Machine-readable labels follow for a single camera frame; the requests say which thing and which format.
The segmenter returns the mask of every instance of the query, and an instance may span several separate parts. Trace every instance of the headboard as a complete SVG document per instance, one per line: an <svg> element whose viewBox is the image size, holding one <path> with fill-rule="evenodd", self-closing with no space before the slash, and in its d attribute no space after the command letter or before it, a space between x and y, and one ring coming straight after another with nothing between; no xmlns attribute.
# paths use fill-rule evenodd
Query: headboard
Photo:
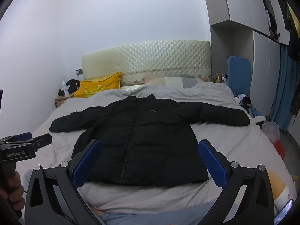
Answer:
<svg viewBox="0 0 300 225"><path fill-rule="evenodd" d="M154 41L120 46L82 56L87 79L122 72L121 86L138 85L152 73L188 75L210 81L209 41Z"/></svg>

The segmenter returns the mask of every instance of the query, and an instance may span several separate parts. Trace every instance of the metal screw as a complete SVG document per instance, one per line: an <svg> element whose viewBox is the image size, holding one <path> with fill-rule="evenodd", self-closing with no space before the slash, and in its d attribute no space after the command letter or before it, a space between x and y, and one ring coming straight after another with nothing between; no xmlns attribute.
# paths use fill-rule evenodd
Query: metal screw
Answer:
<svg viewBox="0 0 300 225"><path fill-rule="evenodd" d="M239 164L237 162L232 162L230 163L230 165L233 167L233 168L237 168L239 166Z"/></svg>
<svg viewBox="0 0 300 225"><path fill-rule="evenodd" d="M40 168L41 168L40 165L36 165L36 166L34 167L34 170L37 171L37 170L40 170Z"/></svg>
<svg viewBox="0 0 300 225"><path fill-rule="evenodd" d="M68 162L64 161L60 164L61 167L67 167L69 165Z"/></svg>
<svg viewBox="0 0 300 225"><path fill-rule="evenodd" d="M261 170L261 171L264 171L266 168L264 165L259 165L258 168Z"/></svg>

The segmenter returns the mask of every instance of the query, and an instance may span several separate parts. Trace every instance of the white wall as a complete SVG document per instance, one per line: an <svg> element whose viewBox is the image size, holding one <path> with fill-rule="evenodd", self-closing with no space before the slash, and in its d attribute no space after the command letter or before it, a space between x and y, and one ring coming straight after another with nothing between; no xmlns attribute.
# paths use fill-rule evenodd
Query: white wall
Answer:
<svg viewBox="0 0 300 225"><path fill-rule="evenodd" d="M68 80L81 56L132 43L209 40L205 0L62 0L61 47Z"/></svg>
<svg viewBox="0 0 300 225"><path fill-rule="evenodd" d="M60 0L14 0L0 21L0 137L34 131L55 109L65 72Z"/></svg>
<svg viewBox="0 0 300 225"><path fill-rule="evenodd" d="M300 111L298 112L298 117L296 118L296 121L294 122L294 117L292 117L291 122L289 123L289 126L287 128L287 131L293 136L295 141L300 145Z"/></svg>

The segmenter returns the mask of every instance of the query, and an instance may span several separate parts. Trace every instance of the yellow pillow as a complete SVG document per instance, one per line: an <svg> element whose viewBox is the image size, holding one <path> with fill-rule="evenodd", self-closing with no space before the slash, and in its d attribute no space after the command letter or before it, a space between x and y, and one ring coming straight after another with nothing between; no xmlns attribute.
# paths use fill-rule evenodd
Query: yellow pillow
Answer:
<svg viewBox="0 0 300 225"><path fill-rule="evenodd" d="M95 78L89 81L80 81L80 87L74 93L74 97L90 97L104 90L119 89L121 75L121 72L116 72L107 77Z"/></svg>

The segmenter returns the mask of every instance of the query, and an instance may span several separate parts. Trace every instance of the hand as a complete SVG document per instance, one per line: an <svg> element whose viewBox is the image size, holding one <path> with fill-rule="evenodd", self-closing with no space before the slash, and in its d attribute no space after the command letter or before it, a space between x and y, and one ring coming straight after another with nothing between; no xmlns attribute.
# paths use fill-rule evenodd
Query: hand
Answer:
<svg viewBox="0 0 300 225"><path fill-rule="evenodd" d="M0 195L3 199L9 198L14 202L13 207L15 210L20 211L24 208L25 200L22 197L24 193L24 188L21 185L20 174L16 172L14 177L11 177L7 180L9 186L14 187L14 192L7 195L7 193L0 187Z"/></svg>

